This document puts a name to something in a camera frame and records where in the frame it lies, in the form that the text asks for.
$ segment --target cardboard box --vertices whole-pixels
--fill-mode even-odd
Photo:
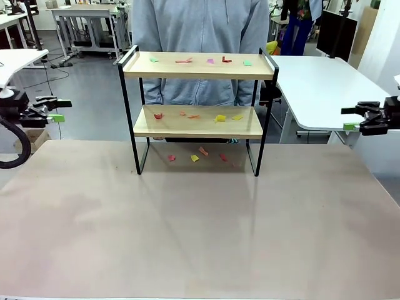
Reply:
[[[44,142],[51,139],[49,133],[45,129],[28,129],[25,131],[25,133],[31,142],[31,154],[35,153],[44,144]],[[23,146],[20,140],[17,140],[14,143],[14,148],[18,154],[22,153]]]

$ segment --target black metal frame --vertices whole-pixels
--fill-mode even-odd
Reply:
[[[139,51],[139,46],[135,45],[132,47],[131,50],[129,50],[124,55],[124,57],[118,62],[118,73],[119,73],[119,80],[121,81],[122,95],[124,97],[125,112],[126,112],[127,124],[129,127],[129,134],[131,135],[131,143],[132,143],[133,156],[135,159],[136,171],[137,171],[137,174],[140,175],[143,172],[144,163],[146,162],[146,158],[148,155],[148,151],[149,151],[149,147],[150,147],[150,138],[149,137],[146,138],[147,146],[144,150],[142,159],[139,161],[138,149],[136,147],[135,133],[133,131],[131,108],[129,106],[128,91],[126,89],[125,76],[124,76],[125,65],[129,62],[129,60],[138,51]],[[272,77],[272,80],[266,81],[266,84],[269,84],[269,86],[271,86],[273,88],[274,86],[276,86],[277,81],[278,81],[279,67],[275,63],[275,61],[272,59],[272,57],[270,55],[266,54],[261,48],[259,50],[259,54],[263,54],[267,60],[267,63],[269,61],[272,64],[272,66],[274,67],[274,75]],[[141,77],[139,78],[139,87],[140,87],[140,95],[141,95],[142,105],[145,105],[143,79]],[[252,94],[252,100],[251,100],[252,107],[254,107],[254,105],[256,103],[257,90],[258,90],[258,80],[255,80],[253,94]],[[251,152],[250,140],[249,139],[246,140],[247,152],[249,154],[251,167],[252,167],[252,170],[253,170],[253,173],[255,176],[258,176],[259,172],[260,172],[261,160],[263,158],[264,145],[265,145],[265,140],[266,140],[267,131],[268,131],[268,124],[269,124],[269,119],[271,117],[271,109],[272,109],[273,101],[274,101],[272,93],[268,95],[268,98],[270,98],[270,99],[267,99],[267,101],[268,101],[267,102],[267,114],[266,114],[266,118],[264,120],[264,126],[263,126],[263,130],[262,130],[261,144],[260,144],[260,150],[259,150],[259,154],[258,154],[257,164],[255,164],[253,154]]]

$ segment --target computer monitor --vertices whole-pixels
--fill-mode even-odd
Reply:
[[[317,49],[332,55],[333,45],[339,33],[339,27],[342,16],[330,11],[322,12],[321,27],[317,42]],[[341,58],[344,61],[349,60],[351,47],[353,46],[354,36],[356,34],[357,21],[346,19],[344,27],[337,44],[335,57]]]

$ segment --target black hose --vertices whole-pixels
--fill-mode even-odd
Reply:
[[[21,155],[19,155],[18,158],[13,161],[0,161],[0,169],[16,168],[25,163],[30,157],[31,142],[29,141],[29,138],[26,136],[25,132],[22,129],[20,129],[13,123],[3,119],[1,116],[0,116],[0,124],[3,125],[5,128],[7,128],[8,130],[10,130],[13,134],[15,134],[22,144]]]

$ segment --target wooden shelf board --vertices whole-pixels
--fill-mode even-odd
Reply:
[[[222,62],[222,56],[232,62]],[[190,63],[176,63],[189,58],[193,58]],[[208,59],[214,59],[214,64],[208,63]],[[252,66],[245,66],[244,61],[251,62]],[[124,73],[131,78],[271,80],[274,71],[260,54],[138,51],[125,65]]]
[[[156,119],[154,114],[163,114]],[[200,118],[189,119],[190,115]],[[226,116],[225,122],[215,122],[218,115]],[[235,121],[232,117],[242,115]],[[240,138],[261,139],[263,129],[253,107],[145,105],[134,126],[137,137],[152,138]]]

